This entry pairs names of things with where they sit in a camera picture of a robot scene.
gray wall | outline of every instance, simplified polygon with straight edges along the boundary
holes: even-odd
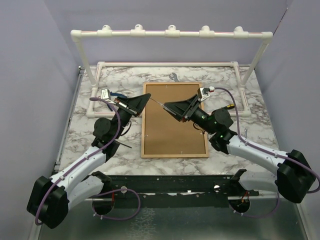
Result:
[[[294,0],[256,74],[282,150],[303,152],[320,173],[320,1]],[[303,201],[320,239],[320,193]]]
[[[136,24],[146,30],[165,30],[176,25],[198,31],[204,25],[217,32],[273,32],[283,16],[286,0],[44,0],[77,63],[81,60],[70,31],[130,30]],[[258,39],[109,38],[85,41],[92,65],[98,61],[239,61],[249,64],[260,45]]]
[[[41,0],[0,3],[0,239],[28,238],[35,180],[57,157],[77,65]]]

purple cable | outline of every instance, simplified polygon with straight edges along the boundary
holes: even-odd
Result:
[[[238,113],[238,109],[237,109],[237,105],[236,105],[236,101],[235,101],[234,96],[231,94],[231,92],[230,92],[228,89],[225,89],[225,88],[223,88],[223,87],[216,87],[215,89],[226,91],[226,92],[230,95],[230,97],[232,98],[232,101],[233,101],[233,104],[234,104],[235,115],[236,115],[236,121],[237,121],[237,123],[236,123],[236,125],[237,125],[237,133],[238,133],[239,139],[240,139],[243,143],[245,143],[245,144],[247,144],[248,146],[250,146],[250,147],[252,147],[252,148],[254,148],[254,149],[257,149],[257,150],[259,150],[259,151],[261,151],[261,152],[264,152],[264,153],[266,153],[266,154],[272,155],[272,156],[274,156],[274,157],[276,157],[276,158],[285,159],[285,160],[288,160],[288,161],[290,161],[290,162],[293,162],[293,163],[299,165],[300,167],[302,167],[303,169],[307,170],[307,171],[310,172],[312,175],[314,175],[314,176],[316,177],[316,179],[317,179],[317,180],[319,181],[319,183],[320,183],[320,176],[319,176],[315,171],[313,171],[311,168],[305,166],[304,164],[302,164],[302,163],[300,163],[300,162],[298,162],[298,161],[296,161],[296,160],[294,160],[294,159],[292,159],[292,158],[290,158],[290,157],[288,157],[288,156],[277,155],[276,153],[274,153],[274,152],[272,152],[272,151],[265,150],[265,149],[263,149],[263,148],[261,148],[261,147],[259,147],[259,146],[256,146],[256,145],[254,145],[254,144],[246,141],[246,140],[241,136],[241,134],[240,134],[239,113]],[[320,184],[319,184],[319,186],[318,186],[315,190],[308,191],[308,194],[313,194],[313,193],[316,193],[316,192],[318,192],[318,191],[320,191]]]
[[[96,213],[96,210],[95,210],[95,207],[93,206],[92,204],[92,210],[94,212],[94,215],[97,215],[99,216],[100,218],[102,217],[103,219],[109,219],[109,220],[116,220],[116,221],[125,221],[125,220],[129,220],[129,219],[132,219],[134,216],[136,216],[139,211],[140,211],[140,207],[141,207],[141,200],[140,200],[140,197],[138,195],[138,193],[132,189],[116,189],[116,190],[112,190],[112,191],[107,191],[107,192],[104,192],[104,193],[100,193],[98,195],[94,195],[92,197],[99,197],[99,196],[103,196],[103,195],[107,195],[107,194],[112,194],[112,193],[116,193],[116,192],[120,192],[120,191],[129,191],[129,192],[132,192],[134,193],[134,195],[138,198],[138,207],[136,209],[136,211],[134,212],[134,214],[132,214],[131,216],[127,216],[127,217],[123,217],[123,218],[117,218],[117,217],[112,217],[112,216],[104,216],[104,215],[99,215]]]
[[[230,97],[231,97],[231,99],[232,99],[232,102],[233,102],[233,105],[234,105],[234,110],[235,110],[236,126],[237,126],[238,137],[239,137],[239,139],[240,139],[243,143],[245,143],[245,144],[247,144],[248,146],[250,146],[250,147],[252,147],[252,148],[254,148],[254,149],[257,149],[257,150],[259,150],[259,151],[261,151],[261,152],[263,152],[263,153],[266,153],[266,154],[275,156],[275,157],[277,157],[277,158],[285,159],[285,160],[288,160],[288,161],[291,161],[291,162],[297,164],[298,166],[302,167],[303,169],[309,171],[312,175],[314,175],[314,176],[316,177],[316,179],[318,180],[318,182],[320,183],[320,176],[319,176],[315,171],[313,171],[311,168],[303,165],[302,163],[300,163],[300,162],[298,162],[298,161],[296,161],[296,160],[294,160],[294,159],[292,159],[292,158],[290,158],[290,157],[288,157],[288,156],[277,155],[277,154],[275,154],[275,153],[272,152],[272,151],[265,150],[265,149],[263,149],[263,148],[261,148],[261,147],[259,147],[259,146],[256,146],[256,145],[254,145],[254,144],[246,141],[246,140],[241,136],[241,133],[240,133],[239,112],[238,112],[238,108],[237,108],[236,100],[235,100],[234,96],[232,95],[232,93],[231,93],[228,89],[226,89],[226,88],[224,88],[224,87],[215,87],[215,89],[216,89],[216,90],[223,90],[223,91],[227,92],[227,93],[230,95]],[[320,191],[320,184],[319,184],[319,186],[318,186],[315,190],[308,191],[308,194],[313,194],[313,193],[316,193],[316,192],[318,192],[318,191]],[[269,216],[273,215],[273,214],[278,210],[279,205],[280,205],[280,195],[279,195],[279,193],[277,192],[277,200],[276,200],[276,206],[275,206],[275,208],[274,208],[271,212],[269,212],[269,213],[267,213],[267,214],[264,214],[264,215],[254,216],[254,215],[241,214],[240,212],[237,212],[236,210],[234,210],[231,206],[230,206],[230,207],[235,211],[235,213],[240,214],[241,216],[248,217],[248,218],[260,219],[260,218],[266,218],[266,217],[269,217]]]
[[[90,98],[90,101],[101,101],[101,102],[104,102],[105,104],[107,104],[109,107],[112,108],[112,110],[115,112],[115,115],[116,115],[116,118],[117,118],[117,121],[118,121],[118,128],[116,130],[116,133],[115,135],[113,136],[113,138],[106,144],[104,145],[103,147],[99,148],[98,150],[94,151],[93,153],[89,154],[87,157],[84,157],[83,159],[81,159],[80,161],[78,161],[73,167],[71,167],[68,171],[66,171],[62,177],[66,177],[69,173],[71,173],[76,167],[78,167],[80,164],[82,164],[85,160],[87,160],[87,158],[91,158],[93,155],[101,152],[103,149],[105,149],[106,147],[108,147],[118,136],[119,132],[120,132],[120,128],[121,128],[121,122],[120,122],[120,115],[119,113],[117,112],[117,109],[110,103],[108,103],[106,100],[103,100],[101,98],[97,98],[97,97],[91,97]],[[51,193],[52,189],[54,189],[54,187],[61,181],[62,179],[61,178],[58,178],[57,181],[55,181],[51,187],[48,189],[48,191],[45,193],[45,195],[43,196],[40,204],[39,204],[39,207],[36,211],[36,214],[35,214],[35,219],[34,219],[34,222],[35,222],[35,225],[39,226],[39,225],[42,225],[43,222],[39,222],[39,215],[40,215],[40,211],[47,199],[47,197],[49,196],[49,194]]]

